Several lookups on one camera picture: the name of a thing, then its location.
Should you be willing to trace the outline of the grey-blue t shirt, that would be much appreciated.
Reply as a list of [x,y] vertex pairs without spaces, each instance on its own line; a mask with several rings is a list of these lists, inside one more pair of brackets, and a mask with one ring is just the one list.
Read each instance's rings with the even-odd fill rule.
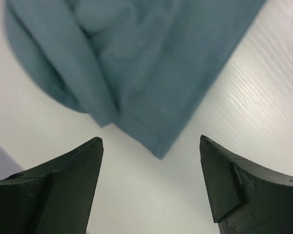
[[7,0],[5,29],[31,79],[162,159],[262,0]]

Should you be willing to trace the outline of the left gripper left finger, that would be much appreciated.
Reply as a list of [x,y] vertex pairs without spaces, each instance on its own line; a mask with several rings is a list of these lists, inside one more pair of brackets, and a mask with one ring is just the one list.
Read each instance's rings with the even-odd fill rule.
[[95,137],[0,180],[0,234],[86,233],[103,153]]

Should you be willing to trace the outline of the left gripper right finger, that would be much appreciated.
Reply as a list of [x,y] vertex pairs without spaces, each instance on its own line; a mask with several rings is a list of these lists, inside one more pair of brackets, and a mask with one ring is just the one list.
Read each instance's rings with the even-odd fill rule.
[[222,234],[293,234],[293,176],[200,137],[212,218]]

